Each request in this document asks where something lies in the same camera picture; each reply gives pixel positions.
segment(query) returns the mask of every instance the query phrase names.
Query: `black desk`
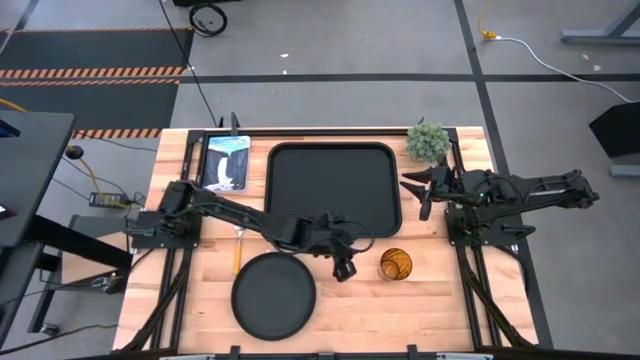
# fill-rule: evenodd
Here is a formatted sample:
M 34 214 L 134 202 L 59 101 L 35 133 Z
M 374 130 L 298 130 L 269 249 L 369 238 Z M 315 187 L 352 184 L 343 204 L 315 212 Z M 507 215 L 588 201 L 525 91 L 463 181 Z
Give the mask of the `black desk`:
M 55 272 L 60 266 L 59 257 L 42 253 L 45 245 L 118 269 L 128 269 L 132 256 L 35 215 L 69 141 L 73 115 L 0 111 L 0 118 L 21 131 L 17 138 L 0 138 L 0 203 L 17 213 L 0 220 L 1 348 L 34 270 Z M 43 297 L 39 315 L 46 313 L 53 290 Z

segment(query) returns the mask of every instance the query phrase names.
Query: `yellow cable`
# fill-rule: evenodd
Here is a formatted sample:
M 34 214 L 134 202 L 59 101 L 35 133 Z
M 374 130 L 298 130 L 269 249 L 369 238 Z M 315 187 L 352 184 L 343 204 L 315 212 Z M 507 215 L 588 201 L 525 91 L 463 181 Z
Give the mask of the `yellow cable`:
M 482 28 L 482 22 L 484 21 L 484 18 L 487 16 L 487 11 L 489 11 L 489 8 L 491 7 L 491 3 L 492 3 L 492 0 L 487 0 L 487 2 L 484 4 L 484 7 L 482 8 L 482 12 L 480 13 L 480 16 L 478 16 L 478 22 L 476 24 L 478 27 L 478 31 L 482 34 L 482 38 L 485 40 L 495 39 L 496 36 L 498 36 L 498 34 L 496 34 L 495 32 L 484 30 Z
M 14 103 L 12 103 L 11 101 L 5 100 L 5 99 L 0 99 L 0 104 L 4 104 L 16 111 L 19 112 L 27 112 L 27 110 L 25 110 L 23 107 L 18 106 Z M 100 188 L 98 187 L 98 182 L 96 181 L 96 176 L 93 173 L 93 170 L 91 170 L 91 167 L 89 167 L 89 164 L 87 164 L 86 161 L 84 161 L 82 158 L 78 159 L 80 160 L 80 162 L 82 163 L 82 165 L 84 165 L 84 167 L 87 169 L 87 171 L 89 172 L 89 177 L 91 178 L 91 182 L 93 183 L 93 187 L 96 189 L 96 192 L 98 193 L 98 196 L 100 196 L 100 199 L 102 199 L 102 202 L 106 202 L 104 194 L 102 193 L 102 191 L 100 191 Z M 129 207 L 131 207 L 131 205 L 127 206 L 127 205 L 122 205 L 122 204 L 113 204 L 117 207 L 123 208 L 123 209 L 127 209 Z
M 20 111 L 20 112 L 27 112 L 27 110 L 23 109 L 22 107 L 12 103 L 11 101 L 5 100 L 5 99 L 0 99 L 0 104 L 6 105 L 10 108 L 12 108 L 13 110 L 16 111 Z

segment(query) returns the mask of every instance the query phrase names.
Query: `desk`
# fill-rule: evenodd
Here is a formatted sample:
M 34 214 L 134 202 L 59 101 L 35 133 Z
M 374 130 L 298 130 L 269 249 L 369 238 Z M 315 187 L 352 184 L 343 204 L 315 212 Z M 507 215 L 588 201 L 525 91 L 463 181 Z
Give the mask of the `desk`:
M 281 142 L 382 142 L 395 152 L 399 174 L 426 167 L 409 159 L 403 135 L 289 136 L 284 132 L 278 135 L 281 129 L 270 130 L 271 135 L 251 140 L 247 191 L 225 197 L 262 209 L 267 156 Z M 163 131 L 147 197 L 148 208 L 155 209 L 167 183 L 180 177 L 187 133 L 186 129 Z M 461 127 L 457 133 L 465 167 L 491 169 L 483 129 Z M 400 196 L 403 214 L 400 231 L 391 238 L 378 239 L 369 252 L 357 255 L 354 263 L 358 274 L 349 281 L 336 282 L 331 276 L 332 261 L 299 256 L 316 280 L 316 308 L 299 333 L 276 342 L 255 339 L 236 323 L 230 303 L 236 235 L 231 224 L 206 218 L 200 246 L 191 261 L 179 353 L 228 353 L 232 345 L 241 346 L 243 353 L 405 352 L 407 344 L 416 344 L 420 351 L 472 350 L 456 252 L 447 238 L 444 205 L 434 203 L 429 221 L 421 222 L 418 200 L 402 187 Z M 269 247 L 259 234 L 247 231 L 243 263 Z M 414 269 L 408 280 L 390 283 L 380 279 L 377 263 L 382 252 L 391 247 L 404 249 L 411 255 Z M 154 251 L 130 276 L 114 349 L 131 340 L 156 305 L 165 254 L 165 250 Z M 177 255 L 176 267 L 180 258 Z M 485 249 L 485 262 L 495 302 L 520 333 L 535 343 L 518 264 L 493 248 Z M 476 303 L 483 339 L 488 344 L 486 317 L 479 301 Z M 169 343 L 173 310 L 169 308 L 166 314 L 161 347 Z
M 60 259 L 43 254 L 44 245 L 124 270 L 131 255 L 35 214 L 71 136 L 73 115 L 0 111 L 0 118 L 21 131 L 0 138 L 0 203 L 17 213 L 0 220 L 1 348 L 34 269 L 58 269 Z M 54 290 L 41 296 L 30 332 L 40 330 Z

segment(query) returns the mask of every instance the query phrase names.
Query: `potted plant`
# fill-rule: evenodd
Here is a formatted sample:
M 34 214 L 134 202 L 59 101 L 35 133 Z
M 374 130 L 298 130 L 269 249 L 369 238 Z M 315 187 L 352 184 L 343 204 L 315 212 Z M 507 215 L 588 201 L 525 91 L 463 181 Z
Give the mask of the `potted plant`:
M 424 118 L 407 135 L 407 153 L 414 160 L 440 162 L 451 148 L 447 130 L 442 125 L 424 122 Z

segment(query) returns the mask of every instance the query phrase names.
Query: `concrete floor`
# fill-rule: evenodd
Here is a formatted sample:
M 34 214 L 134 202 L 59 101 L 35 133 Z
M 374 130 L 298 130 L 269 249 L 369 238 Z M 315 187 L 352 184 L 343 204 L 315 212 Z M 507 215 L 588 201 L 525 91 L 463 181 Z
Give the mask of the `concrete floor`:
M 0 28 L 15 26 L 27 3 L 1 2 Z M 542 59 L 570 72 L 640 73 L 640 48 L 567 46 L 558 41 L 563 29 L 606 26 L 631 3 L 495 0 L 485 24 L 502 35 L 527 41 Z M 465 0 L 464 4 L 475 29 L 484 1 Z M 282 74 L 283 70 L 289 74 L 471 73 L 455 7 L 448 0 L 245 0 L 222 7 L 230 19 L 228 30 L 219 37 L 194 40 L 191 61 L 200 75 Z M 171 2 L 167 8 L 174 26 L 187 24 L 185 10 L 174 9 Z M 165 23 L 158 4 L 146 0 L 40 0 L 26 24 L 33 29 L 149 26 Z M 283 53 L 289 57 L 280 57 Z M 479 44 L 478 56 L 486 74 L 548 73 L 516 44 Z M 609 85 L 640 99 L 640 83 Z M 579 168 L 602 197 L 585 211 L 547 209 L 524 216 L 525 223 L 538 228 L 529 243 L 555 347 L 640 354 L 640 282 L 635 276 L 640 271 L 640 180 L 610 178 L 610 160 L 587 127 L 618 99 L 577 83 L 487 86 L 513 173 L 551 175 Z M 474 83 L 206 84 L 203 90 L 218 116 L 235 111 L 245 127 L 411 125 L 421 116 L 445 125 L 485 124 Z M 172 127 L 210 124 L 195 85 L 180 85 Z M 122 142 L 157 144 L 156 140 Z M 120 184 L 129 194 L 146 192 L 152 153 L 96 140 L 77 143 L 85 148 L 98 176 Z M 91 191 L 88 179 L 65 163 L 55 176 L 83 194 Z M 63 224 L 73 214 L 124 215 L 89 208 L 55 183 L 39 213 Z M 35 280 L 31 287 L 36 290 L 41 284 Z M 6 347 L 41 338 L 25 333 L 35 301 L 23 303 Z M 54 298 L 47 321 L 65 330 L 113 324 L 120 304 L 121 296 L 62 293 Z M 104 354 L 111 348 L 113 334 L 91 330 L 7 358 Z

